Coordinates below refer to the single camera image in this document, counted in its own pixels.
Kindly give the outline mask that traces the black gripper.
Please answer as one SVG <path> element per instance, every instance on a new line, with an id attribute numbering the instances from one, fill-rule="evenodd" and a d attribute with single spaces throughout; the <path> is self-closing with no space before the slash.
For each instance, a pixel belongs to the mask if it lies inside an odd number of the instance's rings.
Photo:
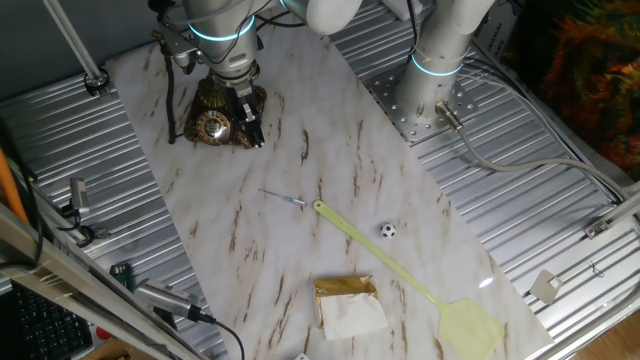
<path id="1" fill-rule="evenodd" d="M 264 135 L 261 128 L 260 102 L 254 86 L 254 72 L 245 72 L 242 75 L 231 77 L 227 80 L 227 105 L 232 114 L 240 121 L 244 121 L 243 129 L 251 140 L 254 148 L 264 145 Z"/>

